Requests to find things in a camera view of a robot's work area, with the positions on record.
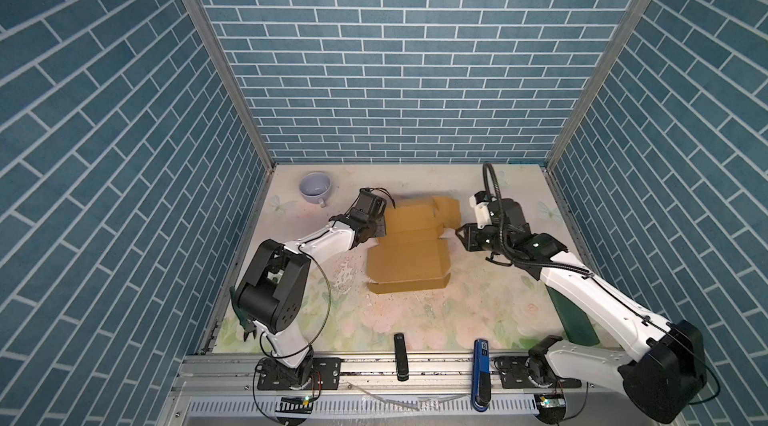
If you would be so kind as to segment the brown cardboard box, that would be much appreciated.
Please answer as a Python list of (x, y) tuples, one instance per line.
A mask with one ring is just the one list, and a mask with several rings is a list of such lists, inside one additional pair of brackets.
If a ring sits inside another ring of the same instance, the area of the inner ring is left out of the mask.
[(384, 215), (386, 234), (366, 258), (368, 289), (377, 295), (444, 289), (451, 274), (443, 233), (460, 226), (459, 201), (448, 196), (405, 199)]

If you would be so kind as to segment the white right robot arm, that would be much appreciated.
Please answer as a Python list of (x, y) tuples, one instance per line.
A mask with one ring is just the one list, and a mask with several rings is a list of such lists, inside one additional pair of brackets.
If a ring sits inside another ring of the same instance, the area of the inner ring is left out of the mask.
[(468, 252), (515, 267), (559, 293), (594, 319), (620, 350), (583, 346), (550, 335), (528, 351), (527, 379), (555, 389), (578, 380), (626, 396), (650, 419), (671, 424), (706, 386), (709, 371), (701, 332), (641, 306), (588, 269), (553, 236), (531, 231), (520, 205), (503, 197), (494, 167), (482, 167), (484, 188), (471, 196), (475, 222), (456, 235)]

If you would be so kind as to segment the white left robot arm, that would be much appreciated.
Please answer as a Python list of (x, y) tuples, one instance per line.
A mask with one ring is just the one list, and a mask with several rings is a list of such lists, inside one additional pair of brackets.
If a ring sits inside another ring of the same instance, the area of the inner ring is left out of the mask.
[(395, 201), (384, 188), (362, 188), (355, 202), (320, 230), (285, 244), (268, 239), (257, 248), (239, 284), (230, 289), (244, 340), (268, 342), (267, 364), (291, 387), (312, 376), (314, 351), (295, 323), (310, 267), (385, 235), (384, 213)]

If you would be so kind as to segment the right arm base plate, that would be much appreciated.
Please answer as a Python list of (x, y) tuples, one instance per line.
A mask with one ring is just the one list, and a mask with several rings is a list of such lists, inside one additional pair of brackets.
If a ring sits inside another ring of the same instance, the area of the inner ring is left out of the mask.
[(583, 386), (580, 380), (556, 379), (536, 367), (531, 368), (529, 356), (499, 356), (492, 360), (492, 366), (504, 389), (579, 389)]

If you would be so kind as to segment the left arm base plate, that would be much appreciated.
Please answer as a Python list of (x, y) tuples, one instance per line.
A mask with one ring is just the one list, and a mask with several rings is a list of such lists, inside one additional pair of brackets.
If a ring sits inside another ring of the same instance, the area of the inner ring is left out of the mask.
[(306, 356), (296, 368), (280, 360), (262, 358), (256, 367), (256, 389), (259, 391), (309, 390), (319, 380), (323, 390), (337, 390), (341, 359)]

